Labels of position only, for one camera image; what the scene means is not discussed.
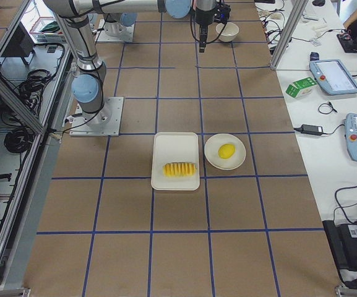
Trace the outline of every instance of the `white bowl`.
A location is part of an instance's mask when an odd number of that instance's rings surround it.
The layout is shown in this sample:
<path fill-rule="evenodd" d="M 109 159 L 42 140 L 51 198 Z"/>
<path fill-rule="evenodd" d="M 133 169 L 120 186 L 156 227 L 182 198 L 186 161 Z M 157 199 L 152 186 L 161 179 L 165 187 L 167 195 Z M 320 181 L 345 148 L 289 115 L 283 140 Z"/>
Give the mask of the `white bowl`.
<path fill-rule="evenodd" d="M 224 144 L 233 144 L 236 148 L 234 154 L 229 159 L 222 159 L 218 156 L 218 150 Z M 222 170 L 232 170 L 243 164 L 246 159 L 246 148 L 241 140 L 234 135 L 215 134 L 206 141 L 204 155 L 207 161 L 214 167 Z"/>
<path fill-rule="evenodd" d="M 217 31 L 217 35 L 220 34 L 224 24 L 218 24 L 215 27 L 215 31 Z M 239 27 L 234 24 L 234 23 L 227 23 L 225 29 L 222 31 L 221 36 L 219 37 L 219 40 L 222 42 L 231 42 L 238 36 L 239 33 Z"/>

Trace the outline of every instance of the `power adapter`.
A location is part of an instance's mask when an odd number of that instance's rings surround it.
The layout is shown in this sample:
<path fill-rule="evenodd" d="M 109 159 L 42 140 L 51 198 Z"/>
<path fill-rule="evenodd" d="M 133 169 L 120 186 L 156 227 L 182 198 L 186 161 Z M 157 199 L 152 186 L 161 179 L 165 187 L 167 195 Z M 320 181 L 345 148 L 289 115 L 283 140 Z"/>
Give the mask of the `power adapter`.
<path fill-rule="evenodd" d="M 302 134 L 309 134 L 309 135 L 316 135 L 316 136 L 321 136 L 322 134 L 324 134 L 321 126 L 314 126 L 314 125 L 303 124 L 299 128 L 294 128 L 294 130 Z"/>

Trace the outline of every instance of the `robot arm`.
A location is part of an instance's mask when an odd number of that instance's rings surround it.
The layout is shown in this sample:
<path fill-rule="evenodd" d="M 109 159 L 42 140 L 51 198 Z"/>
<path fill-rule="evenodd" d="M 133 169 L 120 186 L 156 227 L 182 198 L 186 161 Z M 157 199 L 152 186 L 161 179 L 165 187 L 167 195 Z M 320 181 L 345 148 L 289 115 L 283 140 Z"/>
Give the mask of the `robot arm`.
<path fill-rule="evenodd" d="M 87 14 L 103 14 L 106 21 L 117 21 L 125 27 L 135 22 L 136 12 L 168 12 L 175 18 L 187 15 L 193 0 L 44 0 L 62 22 L 62 30 L 73 53 L 76 53 L 80 75 L 72 83 L 72 92 L 82 108 L 80 126 L 105 126 L 112 117 L 103 98 L 106 66 L 98 57 Z M 207 28 L 218 20 L 217 0 L 197 0 L 195 20 L 200 25 L 200 52 L 207 44 Z"/>
<path fill-rule="evenodd" d="M 73 47 L 78 54 L 78 66 L 90 71 L 98 69 L 102 61 L 98 58 L 93 35 L 88 26 L 87 14 L 96 12 L 110 15 L 115 20 L 121 14 L 131 12 L 168 12 L 173 17 L 184 17 L 191 6 L 191 0 L 44 0 L 45 4 L 67 25 Z M 217 14 L 217 0 L 197 0 L 195 21 L 200 25 L 200 52 L 204 52 L 208 26 Z"/>

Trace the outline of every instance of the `keyboard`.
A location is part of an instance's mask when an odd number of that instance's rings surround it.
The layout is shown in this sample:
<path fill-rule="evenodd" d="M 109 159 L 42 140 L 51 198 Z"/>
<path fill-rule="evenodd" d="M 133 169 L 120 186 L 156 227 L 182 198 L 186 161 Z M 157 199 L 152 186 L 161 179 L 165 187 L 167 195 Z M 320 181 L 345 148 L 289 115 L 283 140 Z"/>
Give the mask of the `keyboard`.
<path fill-rule="evenodd" d="M 337 38 L 345 53 L 357 53 L 357 46 L 352 39 L 343 39 L 341 34 L 337 34 Z"/>

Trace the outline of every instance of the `white tray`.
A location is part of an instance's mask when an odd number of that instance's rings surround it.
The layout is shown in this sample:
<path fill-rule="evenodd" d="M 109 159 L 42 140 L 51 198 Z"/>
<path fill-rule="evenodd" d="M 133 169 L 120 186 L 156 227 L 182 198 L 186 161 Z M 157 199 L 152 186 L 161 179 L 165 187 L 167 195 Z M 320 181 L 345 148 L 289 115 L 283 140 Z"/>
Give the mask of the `white tray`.
<path fill-rule="evenodd" d="M 172 162 L 190 162 L 196 166 L 192 176 L 169 178 L 163 166 Z M 200 186 L 199 142 L 195 133 L 159 132 L 153 140 L 151 185 L 155 190 L 194 191 Z"/>

